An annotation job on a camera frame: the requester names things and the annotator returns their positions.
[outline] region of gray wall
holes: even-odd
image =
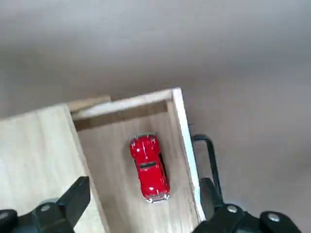
[[[180,86],[192,131],[214,140],[225,199],[308,232],[310,15],[307,0],[3,0],[0,117]]]

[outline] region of car windshield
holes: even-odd
[[[149,163],[142,163],[139,165],[140,168],[150,168],[152,166],[155,166],[156,162],[149,162]]]

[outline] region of clamp jaw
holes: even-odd
[[[256,218],[239,206],[224,203],[212,140],[204,134],[194,135],[192,140],[205,142],[213,178],[200,179],[200,201],[206,221],[193,233],[301,233],[282,213],[266,211]]]
[[[56,203],[38,205],[22,216],[17,216],[15,210],[0,210],[0,232],[74,233],[73,228],[89,202],[89,177],[81,176]]]

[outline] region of wooden board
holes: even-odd
[[[189,233],[204,218],[180,89],[102,104],[73,118],[112,233]],[[168,201],[150,204],[141,194],[128,144],[144,132],[160,140]]]
[[[89,174],[66,105],[1,121],[0,132],[0,209],[25,214]],[[91,186],[91,203],[75,232],[109,232],[92,179]]]
[[[105,102],[110,102],[110,101],[111,101],[110,96],[104,95],[104,96],[98,96],[98,97],[93,97],[93,98],[87,98],[83,100],[74,100],[68,103],[68,107],[71,113],[76,113],[86,108],[93,107],[95,105],[105,103]]]

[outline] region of toy car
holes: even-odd
[[[165,171],[159,141],[153,133],[135,136],[130,142],[140,180],[140,188],[148,202],[167,200],[170,183]]]

